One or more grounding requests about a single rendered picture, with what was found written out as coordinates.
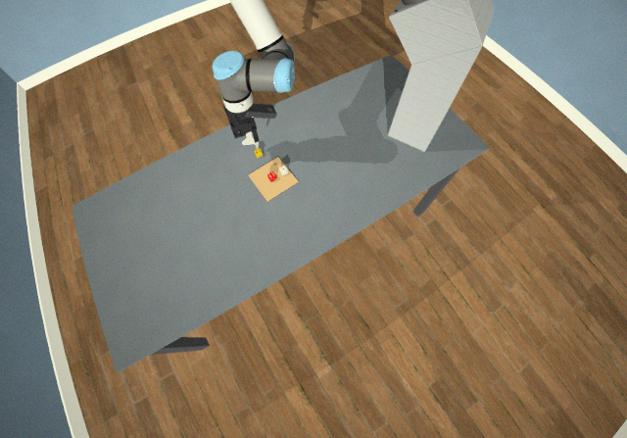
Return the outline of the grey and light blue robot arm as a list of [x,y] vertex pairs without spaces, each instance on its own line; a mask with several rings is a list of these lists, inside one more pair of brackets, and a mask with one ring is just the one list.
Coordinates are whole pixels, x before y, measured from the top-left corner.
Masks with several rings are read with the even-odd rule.
[[262,58],[244,59],[236,51],[216,57],[213,62],[214,77],[225,108],[232,113],[241,113],[252,106],[245,114],[246,118],[274,119],[277,112],[273,106],[253,104],[250,91],[291,91],[295,77],[294,50],[279,31],[264,0],[229,1]]

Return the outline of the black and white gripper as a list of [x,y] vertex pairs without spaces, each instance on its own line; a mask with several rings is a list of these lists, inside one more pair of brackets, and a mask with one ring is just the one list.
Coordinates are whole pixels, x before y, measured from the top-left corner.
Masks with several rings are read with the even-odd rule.
[[[257,134],[257,127],[254,118],[246,118],[245,114],[251,109],[243,112],[243,113],[232,113],[228,111],[223,105],[227,118],[229,120],[232,132],[235,138],[247,136],[247,138],[242,142],[243,145],[251,145],[255,144],[256,148],[259,148],[259,136]],[[229,116],[230,114],[230,116]],[[240,115],[236,115],[240,114]],[[233,116],[233,118],[231,117]],[[252,130],[252,131],[251,131]],[[252,137],[253,136],[253,137]],[[258,145],[259,143],[259,145]]]

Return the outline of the tan flat mat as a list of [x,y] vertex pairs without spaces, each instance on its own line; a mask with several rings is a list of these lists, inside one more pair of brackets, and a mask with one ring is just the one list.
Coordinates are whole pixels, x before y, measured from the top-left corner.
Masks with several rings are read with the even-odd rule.
[[[277,157],[276,159],[249,174],[249,177],[252,179],[252,181],[255,183],[255,185],[267,201],[273,199],[280,193],[284,192],[285,190],[299,182],[290,170],[288,170],[287,174],[282,175],[279,168],[283,166],[285,165]],[[267,176],[267,174],[272,171],[276,175],[275,181],[270,181]]]

